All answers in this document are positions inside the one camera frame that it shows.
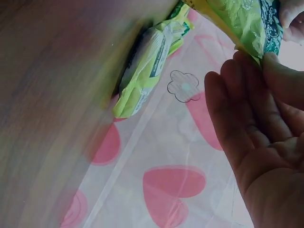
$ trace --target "patterned tablecloth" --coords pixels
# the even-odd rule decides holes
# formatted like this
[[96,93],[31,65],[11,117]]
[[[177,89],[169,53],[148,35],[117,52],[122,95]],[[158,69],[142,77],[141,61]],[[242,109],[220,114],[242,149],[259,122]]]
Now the patterned tablecloth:
[[[218,72],[234,45],[195,11],[189,18],[196,28],[168,58],[149,101],[111,125],[62,228],[253,227],[204,93],[205,74]],[[304,70],[304,58],[292,58],[300,53],[283,43],[280,58]]]

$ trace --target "wet wipes package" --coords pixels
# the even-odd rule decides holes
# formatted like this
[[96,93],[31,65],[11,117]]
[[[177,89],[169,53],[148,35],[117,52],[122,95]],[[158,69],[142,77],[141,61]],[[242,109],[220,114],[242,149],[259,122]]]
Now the wet wipes package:
[[278,0],[184,0],[236,44],[236,49],[261,59],[279,53],[283,38]]
[[129,118],[141,109],[160,80],[167,56],[182,46],[183,37],[193,29],[189,10],[180,1],[166,21],[144,33],[119,85],[120,97],[113,108],[116,118]]

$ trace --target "hand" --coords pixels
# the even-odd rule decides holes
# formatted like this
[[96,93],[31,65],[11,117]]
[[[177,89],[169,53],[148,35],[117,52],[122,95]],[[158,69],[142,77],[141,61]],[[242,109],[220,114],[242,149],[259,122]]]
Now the hand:
[[304,44],[304,0],[280,0],[284,40]]
[[304,73],[237,52],[205,78],[218,140],[256,228],[304,227]]

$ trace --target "wooden surface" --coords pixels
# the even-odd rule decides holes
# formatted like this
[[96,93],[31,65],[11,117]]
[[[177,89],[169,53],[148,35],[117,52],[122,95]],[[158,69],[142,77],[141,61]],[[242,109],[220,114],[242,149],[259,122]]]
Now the wooden surface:
[[0,2],[1,228],[60,227],[137,34],[175,3]]

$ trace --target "pink heart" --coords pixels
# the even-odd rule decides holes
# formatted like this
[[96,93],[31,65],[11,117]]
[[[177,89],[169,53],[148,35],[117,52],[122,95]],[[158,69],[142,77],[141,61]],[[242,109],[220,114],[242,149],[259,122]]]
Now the pink heart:
[[188,14],[188,19],[189,21],[196,22],[199,18],[199,13],[193,9],[190,9],[189,14]]
[[61,223],[61,228],[72,228],[79,225],[87,214],[86,196],[78,190],[73,198],[70,209]]
[[209,34],[201,34],[201,35],[196,35],[194,37],[194,39],[197,41],[197,43],[199,44],[199,46],[203,50],[203,52],[208,56],[210,63],[218,69],[220,69],[223,62],[220,61],[218,58],[215,59],[214,54],[212,54],[211,50],[208,50],[207,47],[214,48],[214,45],[220,45],[222,50],[223,50],[223,48],[227,50],[227,51],[223,52],[223,54],[228,52],[229,55],[232,56],[232,54],[234,53],[234,47],[231,44],[220,41],[218,37],[214,38],[212,35],[209,35]]
[[189,213],[179,198],[198,195],[206,186],[205,174],[193,166],[165,166],[143,176],[143,194],[153,221],[160,228],[175,228]]
[[207,109],[206,104],[206,95],[205,92],[200,94],[200,100],[186,103],[186,106],[191,113],[191,116],[197,125],[201,135],[204,139],[212,146],[214,149],[218,151],[222,151],[223,148],[219,144],[217,135],[215,134],[215,130]]
[[95,154],[93,165],[108,165],[115,161],[120,154],[120,136],[117,127],[113,123],[104,140],[102,141],[97,153]]

